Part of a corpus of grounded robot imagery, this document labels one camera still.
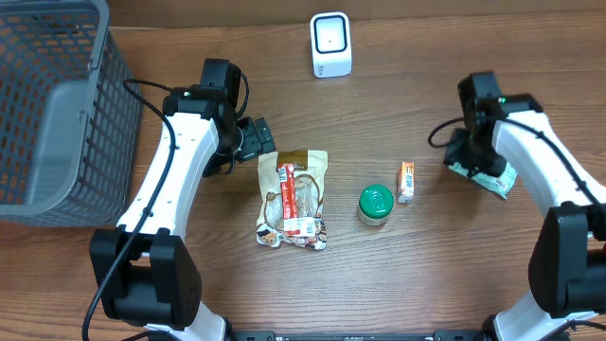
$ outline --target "snack bag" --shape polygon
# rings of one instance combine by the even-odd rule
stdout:
[[[451,171],[455,171],[465,177],[467,177],[468,170],[461,166],[460,163],[455,162],[452,166],[448,166]],[[509,164],[505,166],[505,171],[498,178],[486,175],[484,173],[477,173],[472,177],[472,180],[478,183],[483,188],[497,193],[503,199],[507,199],[509,190],[513,188],[515,184],[515,178],[518,176],[518,172]]]
[[[257,219],[258,243],[326,248],[322,208],[328,165],[329,155],[323,151],[273,152],[258,158],[258,185],[263,199]]]

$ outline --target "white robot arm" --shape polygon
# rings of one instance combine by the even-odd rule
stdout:
[[[241,78],[246,99],[236,112]],[[162,112],[138,96],[128,82],[170,91]],[[263,118],[241,118],[248,82],[229,61],[207,59],[200,85],[189,88],[136,80],[126,80],[125,87],[164,124],[143,185],[118,228],[97,230],[91,241],[99,290],[85,318],[82,338],[88,339],[90,318],[101,300],[110,318],[164,331],[172,338],[221,341],[229,324],[200,301],[202,280],[185,248],[187,217],[202,177],[219,173],[224,165],[231,172],[236,161],[274,151],[274,140]],[[148,257],[151,266],[130,263],[139,257]]]
[[[603,312],[606,253],[588,251],[587,239],[606,240],[606,188],[563,146],[532,96],[502,97],[491,72],[471,74],[458,90],[466,130],[455,131],[445,163],[498,173],[509,162],[544,217],[528,265],[530,291],[485,321],[486,337],[544,340]]]
[[[562,145],[551,129],[546,114],[524,111],[510,113],[508,119],[543,132],[562,151],[580,178],[587,183],[587,188],[601,203],[606,203],[606,188],[591,177]],[[510,123],[497,121],[492,133],[492,147],[518,171],[544,218],[551,207],[559,207],[564,202],[578,206],[592,204],[579,190],[558,156],[535,134]],[[539,307],[532,293],[528,292],[511,309],[496,316],[494,327],[499,341],[534,341],[548,336],[569,320],[584,320],[595,315],[596,312],[587,311],[552,318]]]

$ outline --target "mesh basket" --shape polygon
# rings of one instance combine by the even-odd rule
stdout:
[[[141,104],[108,25],[100,0],[0,2],[1,220],[104,225],[124,207]]]

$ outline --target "small orange box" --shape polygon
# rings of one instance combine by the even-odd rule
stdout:
[[[415,195],[415,164],[402,162],[398,172],[398,203],[412,203],[413,195]]]

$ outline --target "wooden table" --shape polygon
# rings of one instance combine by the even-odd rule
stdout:
[[[355,22],[353,73],[333,80],[312,75],[307,25],[113,34],[136,77],[170,86],[197,82],[207,57],[231,60],[250,81],[246,114],[267,119],[281,151],[329,152],[323,252],[257,244],[256,161],[200,185],[187,248],[212,311],[239,330],[432,332],[478,328],[520,298],[543,222],[521,180],[501,200],[445,170],[444,151],[427,145],[432,128],[462,115],[456,84],[494,69],[504,93],[533,94],[564,144],[606,183],[605,31],[604,12],[583,11]],[[160,105],[164,94],[143,92]],[[146,110],[141,129],[133,195],[160,122]],[[360,191],[395,188],[404,160],[417,168],[413,204],[396,206],[383,228],[362,225]],[[92,233],[3,223],[0,339],[79,338],[97,288]],[[136,331],[98,309],[91,335]],[[584,328],[574,335],[604,338]]]

